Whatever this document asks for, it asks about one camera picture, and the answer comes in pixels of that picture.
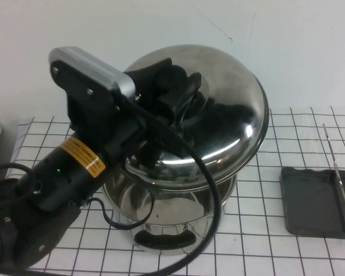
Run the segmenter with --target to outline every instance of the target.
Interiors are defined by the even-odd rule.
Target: black handle
[[[153,235],[146,230],[139,231],[134,241],[144,247],[157,250],[174,250],[191,246],[197,238],[192,231],[185,230],[178,235]]]

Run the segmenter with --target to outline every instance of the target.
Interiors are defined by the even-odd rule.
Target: white grid surface
[[[282,166],[332,166],[325,123],[339,168],[345,170],[345,107],[272,109],[257,155],[239,172],[237,188],[212,244],[175,275],[345,276],[345,240],[294,236],[285,229],[279,174]],[[20,123],[13,161],[29,167],[72,134],[67,118],[33,118]],[[11,177],[20,176],[11,170]],[[112,207],[100,191],[112,217]],[[32,269],[64,275],[130,276],[167,266],[181,256],[159,256],[134,246],[104,222],[91,204],[63,240]]]

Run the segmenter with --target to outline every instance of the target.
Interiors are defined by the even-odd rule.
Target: screw
[[[59,72],[59,69],[57,69],[56,67],[53,67],[52,72],[56,75]]]
[[[141,97],[141,94],[137,94],[137,95],[134,97],[134,100],[137,102],[137,101],[139,101],[140,97]]]

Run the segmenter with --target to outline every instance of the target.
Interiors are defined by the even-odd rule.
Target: domed lid
[[[188,76],[199,72],[205,111],[189,129],[193,148],[204,160],[216,183],[236,174],[256,154],[269,124],[266,95],[256,77],[234,57],[199,45],[177,45],[151,52],[128,67],[133,71],[171,58]],[[128,174],[164,190],[191,190],[207,186],[194,160],[162,152],[152,168],[136,158],[127,161]]]

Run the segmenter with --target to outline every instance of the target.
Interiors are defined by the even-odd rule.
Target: warning label
[[[60,145],[60,148],[73,156],[94,178],[106,168],[102,160],[77,138],[70,137]]]

